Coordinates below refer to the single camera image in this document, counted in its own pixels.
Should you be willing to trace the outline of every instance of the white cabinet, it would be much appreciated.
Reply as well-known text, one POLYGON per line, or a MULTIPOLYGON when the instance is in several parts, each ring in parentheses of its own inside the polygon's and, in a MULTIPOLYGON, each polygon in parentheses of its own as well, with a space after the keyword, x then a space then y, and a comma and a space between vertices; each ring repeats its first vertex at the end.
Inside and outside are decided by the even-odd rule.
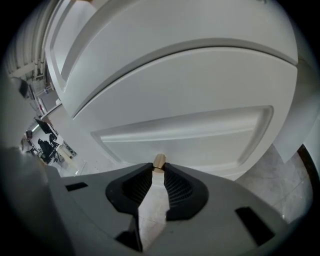
POLYGON ((87 147, 112 166, 163 153, 170 163, 235 179, 274 141, 298 62, 276 2, 78 2, 64 0, 56 11, 46 59, 87 147))
POLYGON ((247 171, 288 114, 297 69, 254 50, 211 47, 152 61, 115 81, 74 118, 119 165, 247 171))

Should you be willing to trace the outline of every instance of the tiled floor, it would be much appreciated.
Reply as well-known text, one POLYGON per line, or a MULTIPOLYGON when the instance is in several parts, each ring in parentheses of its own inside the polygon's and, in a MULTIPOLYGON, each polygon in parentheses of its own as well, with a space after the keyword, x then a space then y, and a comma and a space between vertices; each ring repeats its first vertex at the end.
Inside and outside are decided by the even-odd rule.
MULTIPOLYGON (((100 171, 85 163, 77 155, 78 170, 54 163, 60 176, 95 174, 100 171)), ((165 214, 169 209, 168 194, 163 186, 163 174, 154 174, 152 186, 139 207, 139 231, 143 248, 156 239, 166 226, 165 214)), ((287 221, 292 222, 305 214, 312 203, 312 187, 306 168, 296 153, 284 163, 272 145, 263 157, 236 182, 274 207, 287 221)))
POLYGON ((305 214, 312 203, 312 187, 298 153, 284 163, 272 145, 236 182, 274 207, 287 221, 305 214))

